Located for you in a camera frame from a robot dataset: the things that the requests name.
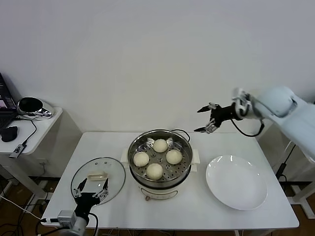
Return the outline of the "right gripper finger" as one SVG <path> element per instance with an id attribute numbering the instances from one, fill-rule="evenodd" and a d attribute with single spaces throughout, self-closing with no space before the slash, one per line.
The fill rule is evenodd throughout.
<path id="1" fill-rule="evenodd" d="M 216 126 L 215 120 L 210 120 L 205 126 L 195 129 L 194 132 L 210 134 L 216 131 L 217 129 L 218 127 Z"/>
<path id="2" fill-rule="evenodd" d="M 209 112 L 209 111 L 216 109 L 218 106 L 219 106 L 219 104 L 209 103 L 208 105 L 199 109 L 197 112 L 198 113 Z"/>

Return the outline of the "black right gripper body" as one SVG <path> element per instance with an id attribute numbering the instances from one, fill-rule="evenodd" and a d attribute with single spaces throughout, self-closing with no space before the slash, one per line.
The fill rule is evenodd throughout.
<path id="1" fill-rule="evenodd" d="M 235 105 L 230 105 L 226 107 L 221 107 L 216 105 L 211 111 L 211 120 L 214 121 L 215 126 L 221 126 L 221 124 L 226 120 L 242 120 L 237 116 Z"/>

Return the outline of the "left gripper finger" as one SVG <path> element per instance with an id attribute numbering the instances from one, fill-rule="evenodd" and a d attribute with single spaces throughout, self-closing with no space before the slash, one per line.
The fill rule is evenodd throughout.
<path id="1" fill-rule="evenodd" d="M 87 182 L 87 178 L 85 178 L 76 188 L 73 188 L 73 197 L 77 198 L 81 196 L 81 192 L 83 191 L 85 184 Z"/>
<path id="2" fill-rule="evenodd" d="M 103 184 L 103 187 L 101 190 L 99 190 L 98 192 L 96 192 L 93 197 L 97 198 L 97 199 L 105 199 L 108 195 L 108 178 L 106 179 L 106 181 Z"/>

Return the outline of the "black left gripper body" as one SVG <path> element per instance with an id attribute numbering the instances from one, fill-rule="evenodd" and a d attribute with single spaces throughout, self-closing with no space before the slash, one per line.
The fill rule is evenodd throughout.
<path id="1" fill-rule="evenodd" d="M 100 204 L 100 202 L 104 199 L 104 194 L 84 192 L 80 195 L 76 195 L 74 199 L 77 204 L 76 209 L 74 210 L 76 216 L 86 217 L 89 215 L 92 207 Z"/>

